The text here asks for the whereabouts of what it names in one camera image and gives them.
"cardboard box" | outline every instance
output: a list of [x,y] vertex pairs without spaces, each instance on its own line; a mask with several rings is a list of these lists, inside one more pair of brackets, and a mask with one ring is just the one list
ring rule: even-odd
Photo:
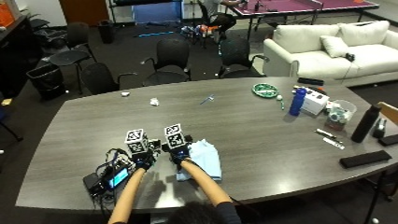
[[312,114],[317,115],[325,108],[331,97],[317,91],[311,90],[309,88],[307,88],[307,91],[308,94],[301,109],[305,109]]
[[5,0],[6,4],[10,6],[10,12],[15,20],[22,17],[21,8],[18,7],[15,0]]

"black bottle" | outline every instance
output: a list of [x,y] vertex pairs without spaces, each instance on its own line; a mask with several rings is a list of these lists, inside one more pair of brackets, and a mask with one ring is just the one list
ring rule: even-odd
[[356,143],[361,143],[371,132],[375,121],[379,118],[383,107],[380,105],[373,105],[367,111],[364,118],[360,121],[356,131],[352,134],[351,140]]

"blue water bottle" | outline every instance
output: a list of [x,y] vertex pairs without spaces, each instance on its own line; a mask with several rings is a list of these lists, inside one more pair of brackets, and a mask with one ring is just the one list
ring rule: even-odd
[[300,109],[304,104],[304,98],[307,97],[307,93],[308,93],[308,91],[304,88],[300,88],[296,91],[295,100],[292,101],[292,106],[289,109],[289,114],[292,114],[293,116],[300,115]]

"white sofa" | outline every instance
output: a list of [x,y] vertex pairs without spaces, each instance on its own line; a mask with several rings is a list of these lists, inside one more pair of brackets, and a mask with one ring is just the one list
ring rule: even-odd
[[[327,43],[321,36],[340,42]],[[353,62],[345,51],[355,55]],[[398,33],[388,21],[279,25],[273,39],[264,41],[264,55],[271,59],[263,66],[269,77],[335,78],[347,86],[398,80]]]

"white pillow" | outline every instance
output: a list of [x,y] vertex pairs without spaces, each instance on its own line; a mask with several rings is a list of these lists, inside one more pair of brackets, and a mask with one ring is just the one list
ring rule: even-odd
[[279,25],[273,40],[291,53],[323,50],[320,36],[337,35],[339,25]]
[[327,52],[333,58],[345,57],[347,53],[349,53],[349,46],[343,38],[331,35],[323,35],[321,42]]
[[388,35],[389,22],[377,21],[367,25],[339,24],[340,36],[353,46],[381,44]]

